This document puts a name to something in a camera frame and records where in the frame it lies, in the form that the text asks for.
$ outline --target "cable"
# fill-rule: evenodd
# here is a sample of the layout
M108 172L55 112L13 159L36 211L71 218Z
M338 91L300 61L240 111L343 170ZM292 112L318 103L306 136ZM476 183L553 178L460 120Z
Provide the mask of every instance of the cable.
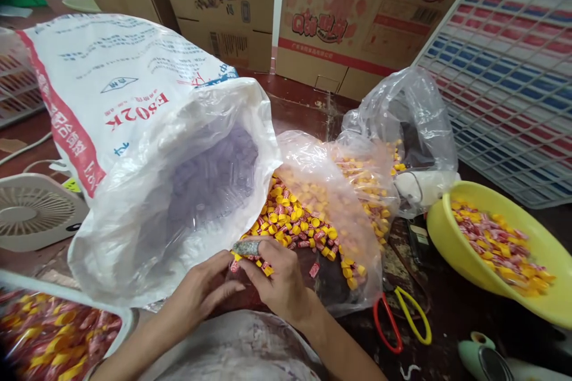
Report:
M66 165L62 162L59 162L57 160L41 160L41 161L36 161L34 163L31 163L30 165L28 165L26 167L26 169L24 170L24 173L27 173L28 171L30 171L30 169L38 164L43 164L43 163L50 163L50 164L57 164L60 167L66 167Z
M33 149L34 147L39 146L40 144L46 142L51 136L52 136L52 133L49 132L44 137L40 138L37 142L32 143L31 145L26 146L25 148L22 148L19 151L16 151L13 154L8 155L3 160L0 160L0 166L4 165L8 161L13 160L16 156L19 156L22 153L27 152L28 150Z

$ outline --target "white fan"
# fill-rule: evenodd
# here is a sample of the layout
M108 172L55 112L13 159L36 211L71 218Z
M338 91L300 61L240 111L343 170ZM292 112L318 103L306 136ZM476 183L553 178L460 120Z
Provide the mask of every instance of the white fan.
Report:
M77 195L43 174L0 179L0 247L38 250L76 233L89 211Z

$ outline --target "clear plastic bag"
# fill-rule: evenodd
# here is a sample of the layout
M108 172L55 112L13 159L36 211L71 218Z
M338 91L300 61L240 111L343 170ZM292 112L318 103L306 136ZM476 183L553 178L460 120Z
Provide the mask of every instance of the clear plastic bag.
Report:
M366 194L364 189L357 192L351 179L344 176L343 169L336 163L341 148L322 143L301 131L280 134L278 144L284 163L276 175L300 201L309 214L307 217L318 218L326 227L335 229L335 235L327 233L326 236L326 249L330 247L326 250L327 258L320 257L320 254L324 255L320 248L315 257L306 252L320 265L314 290L335 316L371 307L381 290L382 254L371 220L362 206L364 200L359 198L359 192ZM353 280L342 276L344 270L338 265L341 260L355 262L353 267L346 268L354 271ZM307 266L302 269L305 274ZM358 274L358 269L365 271Z
M421 68L386 77L344 116L338 140L356 135L386 146L377 151L381 164L397 149L401 217L423 213L455 181L457 156L447 110L435 81Z
M198 88L152 122L99 184L69 250L93 299L143 307L255 221L281 157L254 79Z

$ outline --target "plastic bag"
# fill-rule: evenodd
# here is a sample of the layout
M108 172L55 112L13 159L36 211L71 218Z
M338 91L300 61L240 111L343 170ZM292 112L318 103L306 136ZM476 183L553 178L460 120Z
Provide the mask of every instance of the plastic bag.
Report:
M365 268L366 274L356 274L350 280L341 275L343 270L338 265L342 251L338 256L328 254L328 258L335 257L333 261L321 258L320 248L315 256L307 252L320 265L314 290L328 311L337 317L371 307L382 285L381 253L371 220L351 180L335 162L340 148L300 131L280 134L278 144L284 163L276 175L310 216L335 228L335 235L328 234L330 252L333 250L335 255L337 248L343 248L346 261L353 260L356 267ZM355 282L353 287L349 287L348 280Z
M455 181L457 156L447 110L434 80L421 68L386 77L344 116L338 140L356 135L386 146L377 151L382 165L397 148L396 163L407 167L395 178L401 217L423 213Z
M255 221L280 159L270 102L254 79L194 90L100 183L69 250L74 278L116 305L169 296Z
M101 179L173 102L238 77L174 31L125 15L65 15L18 35L54 143L90 206Z
M19 35L91 207L69 249L74 278L118 306L169 296L266 199L281 164L268 97L140 18L66 15Z

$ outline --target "yellow scissors handle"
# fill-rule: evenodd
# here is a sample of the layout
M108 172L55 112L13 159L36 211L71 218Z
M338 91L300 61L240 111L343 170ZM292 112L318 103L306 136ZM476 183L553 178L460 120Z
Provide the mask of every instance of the yellow scissors handle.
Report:
M407 318L407 321L409 322L409 325L411 326L413 333L415 334L417 339L419 339L419 342L424 344L424 345L430 345L431 341L433 340L433 337L431 335L431 327L429 326L429 321L427 320L427 316L425 315L425 313L423 312L423 310L421 309L421 307L419 306L417 301L414 300L410 294L408 294L406 291L404 291L399 286L395 288L395 294L397 295L397 298L399 299L399 304L401 305L401 308L402 308L403 312L405 313L405 317ZM417 326L415 325L415 323L411 319L411 314L409 313L409 309L407 308L407 305L405 304L405 301L403 300L402 295L405 296L409 300L409 302L411 302L411 304L415 307L417 312L419 312L421 319L423 320L423 324L425 325L425 337L424 338L421 337L419 330L417 330Z

